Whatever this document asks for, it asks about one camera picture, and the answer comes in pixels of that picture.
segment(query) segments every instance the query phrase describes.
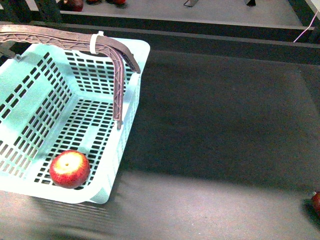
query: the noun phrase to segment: zip tie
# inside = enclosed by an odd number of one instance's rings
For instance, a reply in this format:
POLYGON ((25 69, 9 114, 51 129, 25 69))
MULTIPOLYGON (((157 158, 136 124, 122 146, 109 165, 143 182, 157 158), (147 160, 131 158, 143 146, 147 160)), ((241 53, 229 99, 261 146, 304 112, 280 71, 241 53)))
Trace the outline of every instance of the zip tie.
POLYGON ((103 36, 104 32, 103 31, 99 31, 96 34, 92 34, 91 36, 91 40, 90 40, 90 53, 92 54, 97 54, 96 53, 96 42, 97 42, 97 37, 98 36, 103 36))

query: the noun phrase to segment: basket slot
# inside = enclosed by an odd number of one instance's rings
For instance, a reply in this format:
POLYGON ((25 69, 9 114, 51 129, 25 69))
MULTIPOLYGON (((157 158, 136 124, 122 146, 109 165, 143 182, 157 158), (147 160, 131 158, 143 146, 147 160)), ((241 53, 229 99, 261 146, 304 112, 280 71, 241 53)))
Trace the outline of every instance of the basket slot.
MULTIPOLYGON (((17 176, 21 172, 22 174, 19 177, 23 176, 23 173, 31 162, 30 159, 35 157, 50 129, 54 127, 58 117, 72 96, 71 90, 48 52, 37 63, 37 66, 38 69, 34 67, 16 86, 14 91, 9 93, 5 103, 0 106, 0 124, 5 124, 6 118, 11 113, 21 112, 21 107, 18 109, 15 109, 15 107, 18 106, 22 99, 25 100, 24 96, 28 94, 28 91, 37 83, 38 79, 42 75, 48 76, 50 74, 48 78, 42 76, 41 81, 46 79, 51 84, 52 89, 47 97, 40 102, 40 106, 35 114, 26 122, 13 144, 4 144, 4 146, 0 144, 0 157, 1 162, 3 162, 0 171, 14 176, 17 176)), ((24 104, 34 105, 36 103, 25 102, 24 104)))
POLYGON ((54 185, 48 175, 50 162, 59 153, 72 149, 81 151, 86 155, 91 169, 88 180, 76 190, 89 185, 94 179, 113 127, 112 115, 113 106, 111 102, 79 99, 43 165, 38 170, 34 182, 54 185))
MULTIPOLYGON (((81 91, 113 95, 115 71, 109 57, 99 57, 97 59, 97 57, 91 58, 90 55, 76 51, 65 50, 64 52, 81 91)), ((132 74, 133 71, 126 64, 124 69, 124 93, 132 74)))

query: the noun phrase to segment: shelf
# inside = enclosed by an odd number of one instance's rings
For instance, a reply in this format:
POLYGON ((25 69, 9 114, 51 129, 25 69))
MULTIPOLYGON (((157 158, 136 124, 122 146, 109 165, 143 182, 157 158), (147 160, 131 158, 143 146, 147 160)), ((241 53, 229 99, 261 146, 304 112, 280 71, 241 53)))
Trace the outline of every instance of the shelf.
MULTIPOLYGON (((194 7, 184 6, 186 0, 127 0, 125 7, 105 0, 97 5, 84 4, 82 12, 73 15, 169 20, 195 23, 233 23, 240 25, 301 26, 287 0, 260 1, 254 7, 243 0, 200 0, 194 7)), ((32 11, 37 6, 27 0, 32 11)))

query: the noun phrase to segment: metal bracket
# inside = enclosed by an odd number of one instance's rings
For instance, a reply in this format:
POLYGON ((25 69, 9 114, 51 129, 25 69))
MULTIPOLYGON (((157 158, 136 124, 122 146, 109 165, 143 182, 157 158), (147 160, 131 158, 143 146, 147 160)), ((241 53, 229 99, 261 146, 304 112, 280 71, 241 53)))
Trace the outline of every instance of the metal bracket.
POLYGON ((45 22, 62 23, 62 16, 56 0, 34 0, 45 22))
POLYGON ((183 5, 192 8, 194 5, 196 5, 198 1, 199 0, 188 0, 183 5))
POLYGON ((31 10, 25 0, 0 0, 7 20, 13 23, 31 22, 31 10))
POLYGON ((244 3, 249 7, 254 7, 256 5, 256 0, 244 0, 244 3))

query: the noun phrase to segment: basket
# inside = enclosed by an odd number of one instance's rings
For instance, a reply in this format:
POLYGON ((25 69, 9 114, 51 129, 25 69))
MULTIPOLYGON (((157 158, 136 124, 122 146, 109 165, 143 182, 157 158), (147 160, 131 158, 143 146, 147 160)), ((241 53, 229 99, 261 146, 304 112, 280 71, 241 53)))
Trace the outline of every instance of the basket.
POLYGON ((95 50, 107 56, 84 54, 91 39, 44 27, 0 27, 0 42, 32 43, 0 66, 0 190, 72 204, 108 201, 150 46, 98 36, 95 50), (87 181, 75 189, 56 186, 49 175, 51 161, 68 149, 90 162, 87 181))

